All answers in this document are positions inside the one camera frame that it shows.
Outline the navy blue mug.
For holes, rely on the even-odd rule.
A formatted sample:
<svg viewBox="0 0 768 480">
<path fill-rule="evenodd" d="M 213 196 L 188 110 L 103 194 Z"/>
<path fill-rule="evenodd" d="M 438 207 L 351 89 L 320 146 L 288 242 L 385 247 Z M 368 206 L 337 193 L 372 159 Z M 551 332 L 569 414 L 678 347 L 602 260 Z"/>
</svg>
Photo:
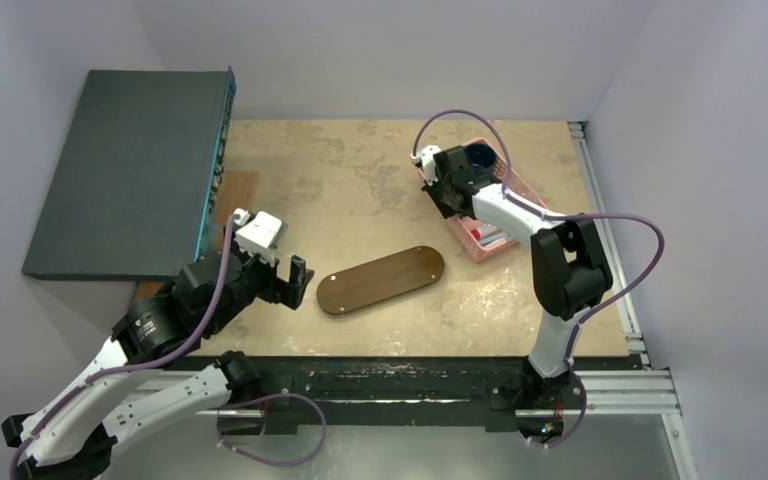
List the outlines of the navy blue mug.
<svg viewBox="0 0 768 480">
<path fill-rule="evenodd" d="M 466 157 L 477 175 L 490 174 L 497 162 L 495 150 L 486 143 L 472 143 L 464 147 Z"/>
</svg>

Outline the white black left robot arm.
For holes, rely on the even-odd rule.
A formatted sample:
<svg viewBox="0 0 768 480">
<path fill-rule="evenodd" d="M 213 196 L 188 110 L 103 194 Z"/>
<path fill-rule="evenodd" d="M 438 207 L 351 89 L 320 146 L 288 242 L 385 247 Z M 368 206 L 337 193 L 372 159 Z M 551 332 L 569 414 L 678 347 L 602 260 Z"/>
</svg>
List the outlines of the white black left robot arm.
<svg viewBox="0 0 768 480">
<path fill-rule="evenodd" d="M 140 400 L 132 392 L 199 348 L 257 300 L 297 309 L 314 275 L 291 260 L 276 265 L 236 246 L 212 251 L 130 307 L 90 364 L 48 405 L 1 424 L 13 448 L 11 479 L 97 479 L 116 453 L 203 410 L 263 408 L 267 394 L 244 353 L 229 351 L 186 380 Z"/>
</svg>

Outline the pink perforated plastic basket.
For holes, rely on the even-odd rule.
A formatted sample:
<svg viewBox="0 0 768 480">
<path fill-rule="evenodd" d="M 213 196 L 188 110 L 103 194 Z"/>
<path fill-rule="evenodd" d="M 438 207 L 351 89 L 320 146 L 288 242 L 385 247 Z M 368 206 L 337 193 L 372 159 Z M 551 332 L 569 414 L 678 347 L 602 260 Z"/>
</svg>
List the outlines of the pink perforated plastic basket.
<svg viewBox="0 0 768 480">
<path fill-rule="evenodd" d="M 464 143 L 463 147 L 466 149 L 468 157 L 477 172 L 492 174 L 499 180 L 504 179 L 507 171 L 506 159 L 498 154 L 486 139 L 481 137 L 474 138 Z M 427 175 L 436 180 L 434 186 L 440 185 L 441 175 L 432 172 L 431 161 L 433 160 L 433 155 L 441 151 L 442 149 L 437 145 L 427 145 L 420 148 L 412 156 L 412 164 L 418 169 L 418 175 L 423 188 L 431 186 Z M 545 202 L 516 171 L 513 172 L 508 188 L 520 197 L 535 203 L 541 208 L 547 209 Z M 480 220 L 462 215 L 453 215 L 446 217 L 445 223 L 464 250 L 478 263 L 517 245 L 517 242 L 512 240 L 505 232 Z"/>
</svg>

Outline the oval dark wooden tray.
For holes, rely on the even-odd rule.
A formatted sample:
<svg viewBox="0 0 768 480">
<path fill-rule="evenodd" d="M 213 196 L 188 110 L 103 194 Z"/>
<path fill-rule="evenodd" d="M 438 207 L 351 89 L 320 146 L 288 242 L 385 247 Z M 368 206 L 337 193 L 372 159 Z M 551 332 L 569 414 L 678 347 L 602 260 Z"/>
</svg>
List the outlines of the oval dark wooden tray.
<svg viewBox="0 0 768 480">
<path fill-rule="evenodd" d="M 315 297 L 323 312 L 342 316 L 433 285 L 444 272 L 438 250 L 415 246 L 328 274 Z"/>
</svg>

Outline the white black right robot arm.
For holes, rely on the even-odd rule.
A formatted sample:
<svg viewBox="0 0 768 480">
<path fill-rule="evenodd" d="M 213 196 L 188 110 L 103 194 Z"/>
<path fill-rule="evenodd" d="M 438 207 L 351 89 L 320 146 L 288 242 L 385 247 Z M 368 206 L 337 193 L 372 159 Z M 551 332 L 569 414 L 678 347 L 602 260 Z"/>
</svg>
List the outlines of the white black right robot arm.
<svg viewBox="0 0 768 480">
<path fill-rule="evenodd" d="M 569 381 L 579 323 L 612 289 L 613 275 L 592 220 L 564 216 L 520 195 L 521 179 L 501 157 L 487 171 L 475 168 L 477 157 L 495 154 L 484 142 L 429 145 L 414 151 L 411 162 L 444 217 L 488 224 L 529 247 L 542 317 L 518 399 L 544 407 Z"/>
</svg>

